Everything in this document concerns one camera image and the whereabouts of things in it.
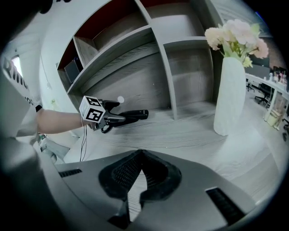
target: black sleeve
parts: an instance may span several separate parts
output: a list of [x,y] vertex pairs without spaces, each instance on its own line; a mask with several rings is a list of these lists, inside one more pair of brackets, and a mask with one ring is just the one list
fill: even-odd
[[41,107],[40,105],[37,105],[36,108],[35,108],[35,109],[36,109],[36,112],[38,112],[41,108],[42,108],[42,107]]

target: desk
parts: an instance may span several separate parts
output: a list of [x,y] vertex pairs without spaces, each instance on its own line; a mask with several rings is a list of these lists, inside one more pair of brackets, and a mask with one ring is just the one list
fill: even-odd
[[274,83],[274,82],[269,81],[269,80],[264,80],[262,78],[259,78],[259,77],[255,76],[255,75],[247,74],[247,73],[246,73],[246,78],[251,80],[251,81],[254,81],[256,83],[264,83],[264,84],[266,84],[269,87],[274,89],[274,94],[273,94],[273,98],[272,98],[269,110],[266,112],[266,114],[264,116],[264,120],[265,121],[268,120],[269,115],[270,115],[270,113],[271,113],[271,111],[273,109],[274,102],[275,102],[275,99],[276,99],[276,96],[277,96],[277,92],[280,92],[282,94],[282,96],[289,101],[289,93],[286,90],[282,89],[281,86],[279,86],[279,84]]

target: red shelf back panel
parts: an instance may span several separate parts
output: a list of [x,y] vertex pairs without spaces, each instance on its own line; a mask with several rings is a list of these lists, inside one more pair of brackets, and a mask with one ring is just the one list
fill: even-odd
[[72,39],[69,42],[57,69],[60,70],[65,68],[75,57],[78,57],[78,55]]
[[169,3],[190,2],[189,0],[140,0],[144,7],[151,7],[155,5],[163,5]]
[[105,28],[138,10],[133,0],[111,0],[97,10],[81,26],[75,36],[93,39]]

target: white shirt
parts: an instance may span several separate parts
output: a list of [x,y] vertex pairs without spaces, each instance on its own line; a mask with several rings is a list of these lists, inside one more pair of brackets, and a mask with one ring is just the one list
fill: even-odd
[[4,131],[2,135],[29,143],[39,152],[40,148],[36,142],[36,109],[30,97],[28,85],[16,70],[13,62],[1,57],[0,64],[4,75],[0,83],[1,98],[6,99],[1,105],[4,106],[1,107],[3,110],[1,130]]

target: office chair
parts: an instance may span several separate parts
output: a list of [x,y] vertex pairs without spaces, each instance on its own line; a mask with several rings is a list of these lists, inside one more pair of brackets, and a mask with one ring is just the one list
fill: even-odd
[[270,95],[272,96],[274,93],[274,89],[271,89],[271,87],[269,87],[268,85],[261,83],[259,89],[263,92],[264,97],[259,97],[259,96],[255,96],[255,99],[260,99],[260,101],[258,102],[258,104],[260,104],[261,102],[266,102],[268,103],[271,98]]
[[246,82],[247,82],[246,88],[248,89],[248,91],[249,91],[249,90],[253,90],[253,91],[255,92],[255,89],[253,89],[253,88],[251,87],[251,84],[248,83],[248,80],[249,80],[249,79],[246,79]]
[[[289,116],[289,107],[287,107],[287,111],[286,111],[287,116]],[[289,121],[286,120],[285,118],[282,120],[283,122],[287,123],[286,125],[284,125],[284,130],[285,132],[282,133],[283,135],[283,140],[286,142],[287,140],[287,133],[289,134]]]

